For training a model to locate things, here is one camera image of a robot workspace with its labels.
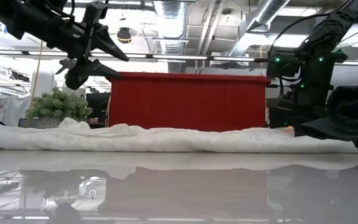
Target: black robotic arm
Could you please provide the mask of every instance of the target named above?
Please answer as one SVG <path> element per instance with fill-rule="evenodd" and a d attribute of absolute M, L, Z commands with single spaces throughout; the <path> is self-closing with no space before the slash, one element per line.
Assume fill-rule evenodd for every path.
<path fill-rule="evenodd" d="M 343 63 L 347 55 L 338 50 L 333 52 L 347 31 L 358 19 L 358 0 L 349 0 L 342 7 L 326 16 L 296 49 L 274 47 L 268 58 L 259 58 L 255 62 L 268 62 L 267 76 L 282 80 L 298 81 L 291 91 L 278 98 L 268 99 L 270 122 L 273 128 L 312 121 L 325 117 L 326 99 L 335 63 Z M 299 78 L 289 80 L 300 71 Z M 278 117 L 291 118 L 291 121 L 272 121 L 272 109 L 279 111 Z"/>
<path fill-rule="evenodd" d="M 108 27 L 99 23 L 108 10 L 107 4 L 95 1 L 87 5 L 81 22 L 62 10 L 67 0 L 0 0 L 0 21 L 8 33 L 21 39 L 25 32 L 47 43 L 49 48 L 58 48 L 70 59 L 76 58 L 75 67 L 66 75 L 66 85 L 78 89 L 89 76 L 115 78 L 119 74 L 99 62 L 88 59 L 90 51 L 100 49 L 120 60 L 128 57 L 112 41 Z"/>

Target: table surface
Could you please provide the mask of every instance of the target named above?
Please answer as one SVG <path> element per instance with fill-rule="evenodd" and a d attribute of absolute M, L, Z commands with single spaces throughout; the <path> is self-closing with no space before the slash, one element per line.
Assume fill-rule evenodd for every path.
<path fill-rule="evenodd" d="M 358 154 L 0 150 L 0 223 L 358 223 Z"/>

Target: ceiling duct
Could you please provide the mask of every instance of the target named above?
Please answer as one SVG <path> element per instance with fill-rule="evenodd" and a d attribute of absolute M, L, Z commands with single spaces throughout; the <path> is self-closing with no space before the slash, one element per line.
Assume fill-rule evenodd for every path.
<path fill-rule="evenodd" d="M 154 8 L 158 15 L 158 34 L 161 38 L 161 51 L 163 54 L 181 55 L 185 53 L 184 38 L 186 26 L 185 2 L 154 1 Z M 181 63 L 168 63 L 169 72 L 180 72 Z"/>
<path fill-rule="evenodd" d="M 75 7 L 78 8 L 85 8 L 89 2 L 76 2 Z M 153 11 L 154 6 L 152 1 L 110 1 L 108 3 L 109 9 L 125 9 L 125 10 L 146 10 L 146 11 Z M 71 3 L 66 3 L 65 7 L 71 7 Z"/>
<path fill-rule="evenodd" d="M 258 8 L 241 21 L 239 31 L 242 35 L 227 56 L 241 57 L 250 45 L 255 44 L 251 41 L 254 36 L 249 32 L 268 32 L 270 23 L 289 2 L 290 0 L 261 0 Z"/>

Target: black cloth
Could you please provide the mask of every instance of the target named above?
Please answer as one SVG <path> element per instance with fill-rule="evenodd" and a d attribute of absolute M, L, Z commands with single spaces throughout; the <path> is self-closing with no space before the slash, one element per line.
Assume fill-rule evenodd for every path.
<path fill-rule="evenodd" d="M 352 141 L 358 147 L 358 86 L 340 86 L 330 95 L 327 116 L 302 124 L 296 135 Z"/>

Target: red corrugated wall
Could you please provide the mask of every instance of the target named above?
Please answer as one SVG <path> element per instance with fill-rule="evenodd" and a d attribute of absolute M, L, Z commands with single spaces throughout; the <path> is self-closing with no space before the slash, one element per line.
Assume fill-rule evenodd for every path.
<path fill-rule="evenodd" d="M 109 125 L 231 131 L 265 127 L 265 77 L 122 73 Z"/>

